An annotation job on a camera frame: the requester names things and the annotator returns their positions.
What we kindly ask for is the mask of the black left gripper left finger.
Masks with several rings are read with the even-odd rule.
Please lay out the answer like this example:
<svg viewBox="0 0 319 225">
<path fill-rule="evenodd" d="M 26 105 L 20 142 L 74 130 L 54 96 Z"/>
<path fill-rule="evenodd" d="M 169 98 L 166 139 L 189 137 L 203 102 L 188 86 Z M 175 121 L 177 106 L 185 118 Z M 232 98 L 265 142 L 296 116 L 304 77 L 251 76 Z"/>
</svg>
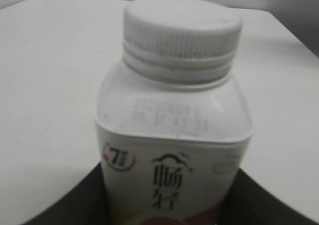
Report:
<svg viewBox="0 0 319 225">
<path fill-rule="evenodd" d="M 26 225 L 108 225 L 108 205 L 101 164 L 55 204 Z"/>
</svg>

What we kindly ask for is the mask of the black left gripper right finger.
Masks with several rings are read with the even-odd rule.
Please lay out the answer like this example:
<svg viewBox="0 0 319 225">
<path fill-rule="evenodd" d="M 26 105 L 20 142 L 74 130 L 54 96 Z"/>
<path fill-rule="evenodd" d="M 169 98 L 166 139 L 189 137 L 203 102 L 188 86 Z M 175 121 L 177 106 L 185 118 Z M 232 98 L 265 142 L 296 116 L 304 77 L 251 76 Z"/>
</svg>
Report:
<svg viewBox="0 0 319 225">
<path fill-rule="evenodd" d="M 239 170 L 219 212 L 220 225 L 317 225 Z"/>
</svg>

